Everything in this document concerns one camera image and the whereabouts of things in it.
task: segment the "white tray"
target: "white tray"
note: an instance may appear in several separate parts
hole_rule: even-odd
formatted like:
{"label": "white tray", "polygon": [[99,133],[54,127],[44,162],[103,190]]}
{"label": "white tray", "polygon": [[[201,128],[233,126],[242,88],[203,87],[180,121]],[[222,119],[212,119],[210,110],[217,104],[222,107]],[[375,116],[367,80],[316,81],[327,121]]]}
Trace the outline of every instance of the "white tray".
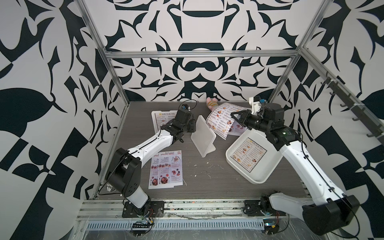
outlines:
{"label": "white tray", "polygon": [[[247,139],[263,147],[266,152],[260,161],[254,166],[251,172],[248,172],[237,161],[231,158],[234,152],[240,147],[240,145]],[[225,152],[225,157],[229,165],[231,165],[238,173],[245,177],[249,182],[253,184],[261,184],[265,182],[271,175],[275,167],[279,164],[283,157],[278,152],[272,143],[268,142],[265,134],[256,130],[246,130]]]}

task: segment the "plush toy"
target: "plush toy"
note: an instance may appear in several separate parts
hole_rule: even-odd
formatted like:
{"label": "plush toy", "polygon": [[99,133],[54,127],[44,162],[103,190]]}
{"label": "plush toy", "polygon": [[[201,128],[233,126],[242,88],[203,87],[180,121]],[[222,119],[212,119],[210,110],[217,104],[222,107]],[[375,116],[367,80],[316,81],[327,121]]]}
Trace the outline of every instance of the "plush toy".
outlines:
{"label": "plush toy", "polygon": [[207,107],[209,108],[209,110],[213,111],[217,106],[218,104],[216,98],[207,98]]}

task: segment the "patterned backdrop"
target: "patterned backdrop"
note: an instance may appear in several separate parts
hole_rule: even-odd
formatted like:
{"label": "patterned backdrop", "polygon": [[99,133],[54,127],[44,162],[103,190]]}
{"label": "patterned backdrop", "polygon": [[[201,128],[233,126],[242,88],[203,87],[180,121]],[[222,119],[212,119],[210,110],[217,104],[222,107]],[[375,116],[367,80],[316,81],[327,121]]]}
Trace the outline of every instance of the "patterned backdrop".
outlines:
{"label": "patterned backdrop", "polygon": [[124,103],[73,0],[0,3],[1,239],[61,239]]}
{"label": "patterned backdrop", "polygon": [[[86,0],[109,51],[296,49],[321,0]],[[268,98],[288,57],[114,59],[131,101]]]}
{"label": "patterned backdrop", "polygon": [[268,99],[289,57],[114,59],[131,101]]}
{"label": "patterned backdrop", "polygon": [[[381,0],[335,0],[308,44],[309,50],[338,76],[380,119],[384,119],[384,3]],[[361,203],[359,239],[384,237],[384,147],[368,138],[367,128],[301,58],[276,103],[285,124],[304,141],[325,173]],[[355,235],[354,219],[344,228]]]}

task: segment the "table surface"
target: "table surface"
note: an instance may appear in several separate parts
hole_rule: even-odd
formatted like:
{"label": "table surface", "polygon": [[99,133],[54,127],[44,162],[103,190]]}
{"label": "table surface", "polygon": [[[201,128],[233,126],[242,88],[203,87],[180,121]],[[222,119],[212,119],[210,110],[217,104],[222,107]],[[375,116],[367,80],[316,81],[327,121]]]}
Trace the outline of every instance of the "table surface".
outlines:
{"label": "table surface", "polygon": [[[249,106],[247,102],[233,104]],[[179,105],[179,102],[131,102],[116,149],[121,147],[129,149],[155,134],[152,111],[177,110]],[[195,119],[199,115],[206,119],[210,113],[205,103],[197,103],[191,111]],[[263,184],[252,184],[232,168],[225,159],[225,151],[238,136],[228,135],[226,140],[217,136],[214,141],[216,150],[202,158],[190,139],[190,135],[190,133],[184,135],[184,143],[176,142],[162,150],[162,152],[182,151],[184,179],[182,186],[148,189],[151,164],[147,163],[142,168],[140,186],[152,199],[256,198],[261,194],[274,193],[275,190],[292,197],[306,196],[299,176],[285,158],[282,158]],[[101,194],[104,193],[109,192],[104,188],[101,190]],[[120,194],[112,194],[101,195],[99,199],[122,199],[122,197]]]}

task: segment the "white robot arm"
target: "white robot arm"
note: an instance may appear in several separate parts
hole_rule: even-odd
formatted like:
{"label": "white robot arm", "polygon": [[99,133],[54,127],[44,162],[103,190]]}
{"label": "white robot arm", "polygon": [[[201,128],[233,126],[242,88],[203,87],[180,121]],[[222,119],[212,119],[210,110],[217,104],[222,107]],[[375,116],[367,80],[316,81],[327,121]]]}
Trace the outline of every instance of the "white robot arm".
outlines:
{"label": "white robot arm", "polygon": [[250,98],[249,103],[252,111],[235,112],[231,116],[243,127],[264,132],[267,140],[293,166],[312,197],[311,201],[302,201],[275,193],[261,200],[264,210],[296,216],[317,235],[348,225],[360,206],[356,197],[344,194],[314,161],[299,134],[284,126],[284,109],[280,105],[260,101],[259,97]]}
{"label": "white robot arm", "polygon": [[162,149],[176,141],[184,142],[186,132],[195,132],[196,122],[187,104],[177,111],[176,117],[161,127],[148,140],[128,150],[118,149],[105,175],[105,180],[142,212],[147,212],[150,202],[140,187],[141,168]]}

